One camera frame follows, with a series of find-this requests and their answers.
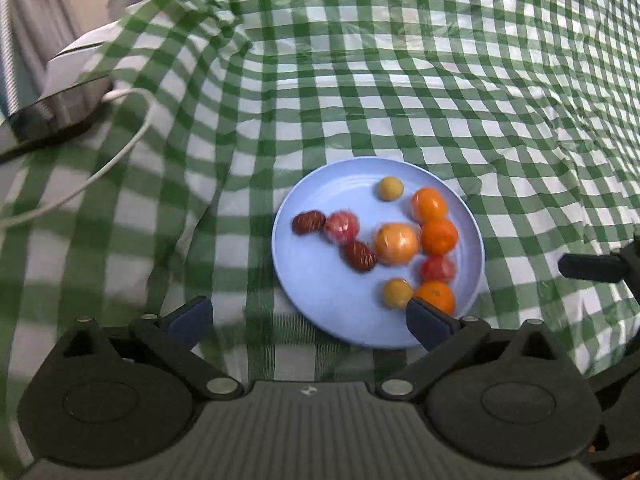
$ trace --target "plate rim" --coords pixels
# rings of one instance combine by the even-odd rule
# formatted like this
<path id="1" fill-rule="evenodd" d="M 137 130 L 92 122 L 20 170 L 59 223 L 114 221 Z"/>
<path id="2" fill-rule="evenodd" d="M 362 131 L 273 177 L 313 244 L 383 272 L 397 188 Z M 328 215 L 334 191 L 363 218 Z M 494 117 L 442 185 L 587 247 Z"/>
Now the plate rim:
<path id="1" fill-rule="evenodd" d="M 303 316 L 306 320 L 308 320 L 309 323 L 311 323 L 315 328 L 317 328 L 318 330 L 321 330 L 322 332 L 325 332 L 329 335 L 331 335 L 332 337 L 335 337 L 336 339 L 346 342 L 348 344 L 354 345 L 354 346 L 361 346 L 363 348 L 378 348 L 378 349 L 401 349 L 401 348 L 412 348 L 412 347 L 406 347 L 406 346 L 401 346 L 401 347 L 396 347 L 396 346 L 370 346 L 370 345 L 362 345 L 362 344 L 358 344 L 358 343 L 354 343 L 352 341 L 346 340 L 344 339 L 342 336 L 337 335 L 336 333 L 332 332 L 331 330 L 327 330 L 325 328 L 321 328 L 318 325 L 316 325 L 310 318 L 308 318 L 299 308 L 299 306 L 297 306 L 293 300 L 291 299 L 289 293 L 285 290 L 285 287 L 282 285 L 282 280 L 280 279 L 280 272 L 278 270 L 278 264 L 277 264 L 277 259 L 275 257 L 275 237 L 276 237 L 276 227 L 278 225 L 278 221 L 280 220 L 280 214 L 282 212 L 282 209 L 284 208 L 285 203 L 287 202 L 287 200 L 291 197 L 291 195 L 293 194 L 293 192 L 296 190 L 296 188 L 298 186 L 300 186 L 306 179 L 311 178 L 315 173 L 318 173 L 321 170 L 324 170 L 324 168 L 327 168 L 329 166 L 334 166 L 336 164 L 348 164 L 354 160 L 357 159 L 375 159 L 375 160 L 388 160 L 389 162 L 393 162 L 393 163 L 397 163 L 397 164 L 404 164 L 406 166 L 412 166 L 413 168 L 417 168 L 418 170 L 422 171 L 423 173 L 428 174 L 429 176 L 432 176 L 433 178 L 435 178 L 438 182 L 440 182 L 443 186 L 447 187 L 447 189 L 450 190 L 450 192 L 452 192 L 457 199 L 460 201 L 460 203 L 463 205 L 463 207 L 465 208 L 466 212 L 469 214 L 469 217 L 471 218 L 474 227 L 476 228 L 476 234 L 478 234 L 478 239 L 480 240 L 480 255 L 481 255 L 481 265 L 480 265 L 480 273 L 478 275 L 478 282 L 476 283 L 476 286 L 474 288 L 472 297 L 474 298 L 474 302 L 476 301 L 476 299 L 478 298 L 478 294 L 479 294 L 479 289 L 480 286 L 482 284 L 482 276 L 484 275 L 484 264 L 485 264 L 485 254 L 484 254 L 484 240 L 482 239 L 482 233 L 480 232 L 480 228 L 478 227 L 478 222 L 476 221 L 476 217 L 474 216 L 474 214 L 471 212 L 471 209 L 468 208 L 468 206 L 466 205 L 466 202 L 462 199 L 462 197 L 456 193 L 453 189 L 451 189 L 451 187 L 449 185 L 447 185 L 446 182 L 444 182 L 444 180 L 442 180 L 439 176 L 437 176 L 436 174 L 431 173 L 431 171 L 425 170 L 424 168 L 421 168 L 420 166 L 418 166 L 417 164 L 412 164 L 411 162 L 407 162 L 405 160 L 396 160 L 394 158 L 386 158 L 384 156 L 375 156 L 375 155 L 361 155 L 361 156 L 353 156 L 351 158 L 344 158 L 342 160 L 334 160 L 333 162 L 329 162 L 327 164 L 323 164 L 322 166 L 319 166 L 318 168 L 315 168 L 313 171 L 311 171 L 310 173 L 306 174 L 304 177 L 302 177 L 290 190 L 289 192 L 286 194 L 286 196 L 284 197 L 284 199 L 282 200 L 282 202 L 280 203 L 280 206 L 278 208 L 278 211 L 276 213 L 275 218 L 273 219 L 273 226 L 271 227 L 271 261 L 273 263 L 273 269 L 275 270 L 276 273 L 276 277 L 278 279 L 278 285 L 280 286 L 281 290 L 284 292 L 284 294 L 286 295 L 287 299 L 291 302 L 291 304 L 296 308 L 296 310 L 298 311 L 298 313 L 300 313 L 301 316 Z M 416 346 L 419 346 L 420 343 L 416 340 Z"/>

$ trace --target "yellow fruit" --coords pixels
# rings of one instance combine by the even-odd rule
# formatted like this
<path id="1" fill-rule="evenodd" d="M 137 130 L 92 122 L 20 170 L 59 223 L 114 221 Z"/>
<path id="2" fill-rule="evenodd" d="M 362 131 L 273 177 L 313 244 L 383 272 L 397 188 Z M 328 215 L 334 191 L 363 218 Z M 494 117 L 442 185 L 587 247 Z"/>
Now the yellow fruit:
<path id="1" fill-rule="evenodd" d="M 416 229 L 409 224 L 384 224 L 374 235 L 376 256 L 385 265 L 406 265 L 420 250 Z"/>
<path id="2" fill-rule="evenodd" d="M 414 296 L 414 290 L 406 280 L 394 278 L 386 282 L 382 296 L 389 308 L 406 308 L 406 304 Z"/>
<path id="3" fill-rule="evenodd" d="M 402 182 L 394 176 L 386 176 L 378 183 L 378 196 L 381 200 L 390 202 L 400 198 L 404 193 Z"/>

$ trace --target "wrapped fruit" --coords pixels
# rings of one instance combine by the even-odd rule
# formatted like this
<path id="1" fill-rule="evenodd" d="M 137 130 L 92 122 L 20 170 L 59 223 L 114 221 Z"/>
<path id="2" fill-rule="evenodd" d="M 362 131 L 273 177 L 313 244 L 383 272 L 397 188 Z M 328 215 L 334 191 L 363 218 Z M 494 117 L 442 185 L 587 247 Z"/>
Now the wrapped fruit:
<path id="1" fill-rule="evenodd" d="M 406 304 L 414 296 L 414 290 L 407 280 L 394 278 L 386 282 L 382 291 L 385 305 L 389 308 L 406 308 Z"/>
<path id="2" fill-rule="evenodd" d="M 432 304 L 435 308 L 450 316 L 456 309 L 456 298 L 449 288 L 449 285 L 444 282 L 434 281 L 423 283 L 415 291 L 414 296 Z"/>
<path id="3" fill-rule="evenodd" d="M 344 245 L 355 240 L 360 232 L 358 217 L 351 211 L 331 213 L 324 223 L 324 233 L 336 245 Z"/>
<path id="4" fill-rule="evenodd" d="M 404 193 L 404 186 L 399 178 L 386 176 L 378 183 L 378 196 L 381 200 L 390 202 L 396 200 Z"/>
<path id="5" fill-rule="evenodd" d="M 456 264 L 449 260 L 446 256 L 430 256 L 427 261 L 422 264 L 422 278 L 425 282 L 449 283 L 456 277 Z"/>
<path id="6" fill-rule="evenodd" d="M 437 218 L 422 226 L 420 243 L 424 252 L 442 256 L 458 243 L 458 230 L 448 218 Z"/>
<path id="7" fill-rule="evenodd" d="M 425 224 L 436 218 L 444 218 L 448 211 L 447 203 L 433 187 L 423 187 L 416 191 L 411 198 L 411 212 L 418 224 Z"/>
<path id="8" fill-rule="evenodd" d="M 345 259 L 356 270 L 368 272 L 376 266 L 376 255 L 371 252 L 366 244 L 354 240 L 342 249 Z"/>
<path id="9" fill-rule="evenodd" d="M 387 265 L 406 265 L 420 249 L 415 228 L 409 224 L 383 224 L 374 235 L 378 259 Z"/>
<path id="10" fill-rule="evenodd" d="M 291 226 L 295 234 L 306 235 L 322 229 L 325 221 L 326 219 L 321 212 L 307 211 L 297 215 L 291 222 Z"/>

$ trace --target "metal screw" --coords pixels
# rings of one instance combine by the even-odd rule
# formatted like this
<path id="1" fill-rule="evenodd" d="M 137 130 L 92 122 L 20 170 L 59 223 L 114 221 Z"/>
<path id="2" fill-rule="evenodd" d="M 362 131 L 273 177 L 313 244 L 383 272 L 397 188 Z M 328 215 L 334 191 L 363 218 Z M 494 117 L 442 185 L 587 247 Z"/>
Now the metal screw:
<path id="1" fill-rule="evenodd" d="M 414 386 L 402 379 L 389 379 L 382 383 L 382 391 L 395 397 L 401 397 L 410 394 L 414 390 Z"/>
<path id="2" fill-rule="evenodd" d="M 232 394 L 237 387 L 238 383 L 228 377 L 216 377 L 207 383 L 207 390 L 219 395 Z"/>
<path id="3" fill-rule="evenodd" d="M 318 389 L 315 386 L 305 386 L 300 390 L 301 394 L 305 394 L 307 397 L 311 397 L 318 393 Z"/>

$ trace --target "green and white checkered tablecloth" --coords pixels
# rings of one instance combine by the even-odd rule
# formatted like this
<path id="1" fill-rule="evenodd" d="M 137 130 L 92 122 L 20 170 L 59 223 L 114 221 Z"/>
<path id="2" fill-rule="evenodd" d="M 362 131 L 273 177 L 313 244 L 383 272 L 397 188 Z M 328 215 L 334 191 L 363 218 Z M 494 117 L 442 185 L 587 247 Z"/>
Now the green and white checkered tablecloth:
<path id="1" fill-rule="evenodd" d="M 199 349 L 234 377 L 370 380 L 403 351 L 354 348 L 287 301 L 274 214 L 309 171 L 358 155 L 427 168 L 462 195 L 486 247 L 474 312 L 539 317 L 584 373 L 620 357 L 640 308 L 626 286 L 559 276 L 640 223 L 640 0 L 149 0 L 88 68 L 158 99 L 130 156 L 81 196 L 0 234 L 2 465 L 28 456 L 18 399 L 79 314 L 123 324 L 205 294 Z M 61 196 L 145 114 L 35 153 L 4 215 Z"/>

